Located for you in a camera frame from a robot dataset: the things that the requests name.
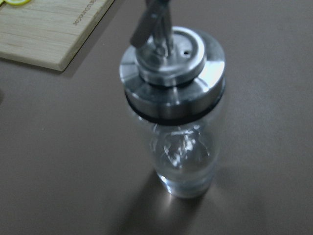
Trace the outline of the glass sauce bottle metal spout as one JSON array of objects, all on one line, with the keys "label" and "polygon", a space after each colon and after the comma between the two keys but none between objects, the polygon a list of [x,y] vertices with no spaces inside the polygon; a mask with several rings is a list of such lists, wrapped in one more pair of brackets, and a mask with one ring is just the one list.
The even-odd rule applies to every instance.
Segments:
[{"label": "glass sauce bottle metal spout", "polygon": [[225,54],[210,34],[173,26],[170,3],[148,0],[119,65],[133,120],[167,191],[204,194],[219,155]]}]

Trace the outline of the bamboo cutting board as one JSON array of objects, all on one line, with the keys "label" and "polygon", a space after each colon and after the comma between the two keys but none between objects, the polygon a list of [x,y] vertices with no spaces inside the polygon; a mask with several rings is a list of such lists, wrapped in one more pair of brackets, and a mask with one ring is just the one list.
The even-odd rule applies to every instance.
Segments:
[{"label": "bamboo cutting board", "polygon": [[0,56],[63,71],[111,0],[31,0],[0,5]]}]

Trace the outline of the lemon slice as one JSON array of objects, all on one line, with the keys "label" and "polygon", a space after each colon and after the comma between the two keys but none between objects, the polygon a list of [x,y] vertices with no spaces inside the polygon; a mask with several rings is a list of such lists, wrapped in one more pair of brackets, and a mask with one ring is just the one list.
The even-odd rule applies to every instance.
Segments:
[{"label": "lemon slice", "polygon": [[24,5],[27,4],[28,2],[30,2],[30,0],[1,0],[0,3],[7,3],[9,5]]}]

